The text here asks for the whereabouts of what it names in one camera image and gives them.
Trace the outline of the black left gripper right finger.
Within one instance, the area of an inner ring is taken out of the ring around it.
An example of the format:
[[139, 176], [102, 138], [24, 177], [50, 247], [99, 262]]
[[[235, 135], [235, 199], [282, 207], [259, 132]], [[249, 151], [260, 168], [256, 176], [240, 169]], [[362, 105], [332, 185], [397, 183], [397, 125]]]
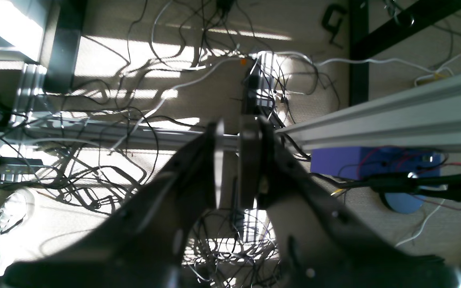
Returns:
[[406, 254], [305, 172], [261, 116], [240, 120], [240, 208], [265, 210], [284, 288], [461, 288], [461, 271]]

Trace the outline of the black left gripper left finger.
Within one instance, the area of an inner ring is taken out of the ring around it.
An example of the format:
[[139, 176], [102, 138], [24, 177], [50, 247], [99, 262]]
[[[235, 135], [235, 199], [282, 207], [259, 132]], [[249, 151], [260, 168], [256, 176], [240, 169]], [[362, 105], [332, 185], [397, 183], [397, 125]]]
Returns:
[[100, 226], [37, 261], [11, 264], [11, 288], [177, 288], [187, 237], [203, 212], [219, 208], [222, 120], [171, 157]]

